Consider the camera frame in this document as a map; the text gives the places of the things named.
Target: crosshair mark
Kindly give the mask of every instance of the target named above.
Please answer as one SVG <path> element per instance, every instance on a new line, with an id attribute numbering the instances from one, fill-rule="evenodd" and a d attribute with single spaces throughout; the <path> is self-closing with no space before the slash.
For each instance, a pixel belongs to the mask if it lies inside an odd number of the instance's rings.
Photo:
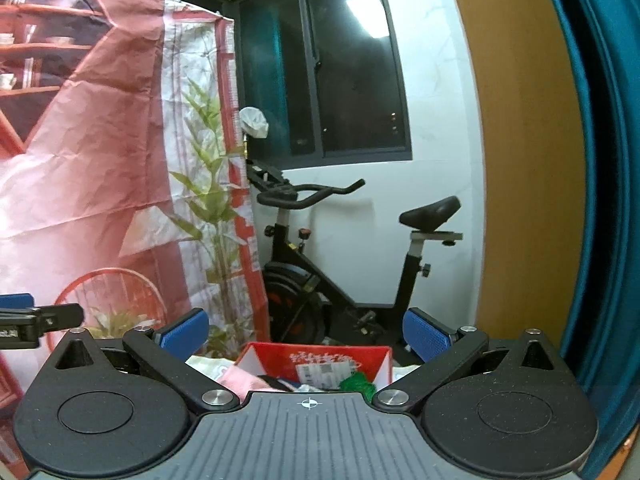
<path id="1" fill-rule="evenodd" d="M 309 397 L 298 404 L 301 404 L 303 408 L 310 410 L 311 408 L 315 408 L 318 404 L 322 404 L 322 402 L 318 402 L 317 400 Z"/>

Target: printed banner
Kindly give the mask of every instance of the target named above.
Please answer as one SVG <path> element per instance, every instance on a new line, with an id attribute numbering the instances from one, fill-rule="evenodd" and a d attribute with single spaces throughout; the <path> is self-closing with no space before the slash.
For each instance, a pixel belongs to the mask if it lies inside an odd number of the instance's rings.
<path id="1" fill-rule="evenodd" d="M 268 338 L 233 26 L 176 0 L 0 0 L 0 294 L 78 302 L 95 337 L 201 307 L 214 357 Z M 4 420 L 60 337 L 0 354 Z"/>

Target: blue gripper pad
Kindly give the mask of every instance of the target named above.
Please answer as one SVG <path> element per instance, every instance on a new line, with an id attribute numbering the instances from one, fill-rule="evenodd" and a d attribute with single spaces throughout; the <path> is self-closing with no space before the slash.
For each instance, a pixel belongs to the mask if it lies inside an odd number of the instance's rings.
<path id="1" fill-rule="evenodd" d="M 443 353 L 453 344 L 452 335 L 441 332 L 428 322 L 425 314 L 419 316 L 409 309 L 402 318 L 402 336 L 420 359 L 427 362 Z"/>
<path id="2" fill-rule="evenodd" d="M 154 333 L 154 341 L 169 353 L 186 361 L 204 345 L 209 336 L 209 316 L 201 308 L 192 308 L 170 325 Z"/>
<path id="3" fill-rule="evenodd" d="M 33 308 L 35 301 L 31 294 L 0 294 L 0 308 Z"/>

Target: barcode label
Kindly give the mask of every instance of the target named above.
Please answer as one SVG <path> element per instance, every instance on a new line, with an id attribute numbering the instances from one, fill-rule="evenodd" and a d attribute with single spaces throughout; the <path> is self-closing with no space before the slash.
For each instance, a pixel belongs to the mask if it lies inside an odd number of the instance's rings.
<path id="1" fill-rule="evenodd" d="M 296 365 L 298 379 L 302 384 L 310 384 L 323 390 L 336 390 L 340 383 L 356 373 L 358 367 L 353 361 Z"/>

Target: red box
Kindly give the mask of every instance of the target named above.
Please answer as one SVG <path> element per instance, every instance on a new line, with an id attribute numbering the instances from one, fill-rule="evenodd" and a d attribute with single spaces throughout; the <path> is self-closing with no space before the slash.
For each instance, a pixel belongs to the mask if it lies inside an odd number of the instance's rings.
<path id="1" fill-rule="evenodd" d="M 332 365 L 331 373 L 321 373 L 321 365 Z M 236 366 L 255 376 L 268 375 L 327 389 L 337 388 L 340 377 L 360 371 L 380 390 L 391 384 L 393 364 L 388 346 L 252 342 L 242 350 Z"/>

